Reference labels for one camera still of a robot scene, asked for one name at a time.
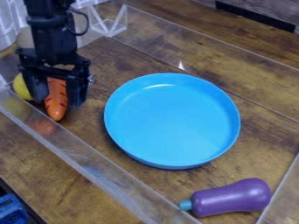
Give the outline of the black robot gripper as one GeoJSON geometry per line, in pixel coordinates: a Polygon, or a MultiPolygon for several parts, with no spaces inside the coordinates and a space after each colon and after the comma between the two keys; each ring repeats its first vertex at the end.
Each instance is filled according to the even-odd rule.
{"type": "Polygon", "coordinates": [[[65,80],[69,107],[76,109],[86,100],[93,75],[89,60],[77,54],[77,36],[72,14],[29,15],[32,48],[18,48],[20,72],[32,100],[41,103],[49,94],[46,78],[65,80]]]}

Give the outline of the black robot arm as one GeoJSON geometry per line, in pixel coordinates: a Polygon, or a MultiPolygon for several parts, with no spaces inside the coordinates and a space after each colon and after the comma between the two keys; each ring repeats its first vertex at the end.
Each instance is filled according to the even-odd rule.
{"type": "Polygon", "coordinates": [[[77,54],[73,13],[89,19],[70,7],[76,0],[22,0],[25,21],[30,27],[33,48],[18,48],[18,71],[32,99],[41,102],[49,95],[46,79],[65,81],[69,106],[77,108],[86,100],[90,61],[77,54]]]}

